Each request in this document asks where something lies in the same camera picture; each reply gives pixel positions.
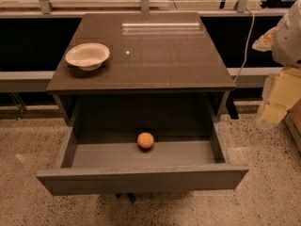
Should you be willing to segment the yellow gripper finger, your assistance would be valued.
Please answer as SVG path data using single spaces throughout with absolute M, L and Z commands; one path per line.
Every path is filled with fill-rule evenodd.
M 301 70 L 283 69 L 269 75 L 263 86 L 256 125 L 261 130 L 277 127 L 289 110 L 301 99 Z
M 272 44 L 274 39 L 275 28 L 271 28 L 261 35 L 255 42 L 252 44 L 252 48 L 260 52 L 268 52 L 272 50 Z

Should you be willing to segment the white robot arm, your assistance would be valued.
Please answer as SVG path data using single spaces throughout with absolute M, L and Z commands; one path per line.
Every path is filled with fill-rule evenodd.
M 252 48 L 271 51 L 273 60 L 283 67 L 266 78 L 257 112 L 257 127 L 269 130 L 301 99 L 301 0 L 295 1 L 277 26 L 261 35 Z

